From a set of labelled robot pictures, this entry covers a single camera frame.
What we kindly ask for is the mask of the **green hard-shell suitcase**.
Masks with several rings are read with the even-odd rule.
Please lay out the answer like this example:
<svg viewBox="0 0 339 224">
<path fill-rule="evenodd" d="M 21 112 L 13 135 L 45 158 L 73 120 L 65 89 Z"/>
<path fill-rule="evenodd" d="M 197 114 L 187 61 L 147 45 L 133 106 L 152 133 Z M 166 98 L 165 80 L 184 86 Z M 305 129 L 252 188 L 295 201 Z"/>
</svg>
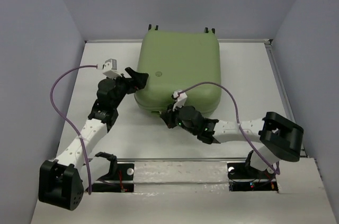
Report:
<svg viewBox="0 0 339 224">
<path fill-rule="evenodd" d="M 146 87 L 135 93 L 144 111 L 161 112 L 173 103 L 174 91 L 188 89 L 187 105 L 211 115 L 219 105 L 220 47 L 214 28 L 187 33 L 149 25 L 141 43 L 137 71 L 148 73 Z"/>
</svg>

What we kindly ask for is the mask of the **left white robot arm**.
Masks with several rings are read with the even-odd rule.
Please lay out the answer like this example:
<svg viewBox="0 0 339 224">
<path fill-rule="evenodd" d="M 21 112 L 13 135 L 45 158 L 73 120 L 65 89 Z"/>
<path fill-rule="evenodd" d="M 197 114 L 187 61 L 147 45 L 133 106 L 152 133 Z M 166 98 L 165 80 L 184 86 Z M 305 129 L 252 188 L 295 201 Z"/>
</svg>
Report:
<svg viewBox="0 0 339 224">
<path fill-rule="evenodd" d="M 92 194 L 99 178 L 117 174 L 117 157 L 99 151 L 89 154 L 112 129 L 118 118 L 118 106 L 128 94 L 144 89 L 148 73 L 127 67 L 128 77 L 114 69 L 102 68 L 105 79 L 97 85 L 96 100 L 81 130 L 69 146 L 53 160 L 45 160 L 39 169 L 38 200 L 70 211 L 75 210 L 84 193 Z"/>
</svg>

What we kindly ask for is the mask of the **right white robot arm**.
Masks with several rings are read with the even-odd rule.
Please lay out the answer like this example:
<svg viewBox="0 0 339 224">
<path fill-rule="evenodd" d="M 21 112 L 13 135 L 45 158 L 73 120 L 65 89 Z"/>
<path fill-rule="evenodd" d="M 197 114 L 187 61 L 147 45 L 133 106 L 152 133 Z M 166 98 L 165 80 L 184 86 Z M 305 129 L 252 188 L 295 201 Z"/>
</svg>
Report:
<svg viewBox="0 0 339 224">
<path fill-rule="evenodd" d="M 267 112 L 262 119 L 231 122 L 205 118 L 193 106 L 169 105 L 160 118 L 168 128 L 180 127 L 207 145 L 246 141 L 251 151 L 244 172 L 249 177 L 267 169 L 278 174 L 279 161 L 300 160 L 304 129 L 276 112 Z"/>
</svg>

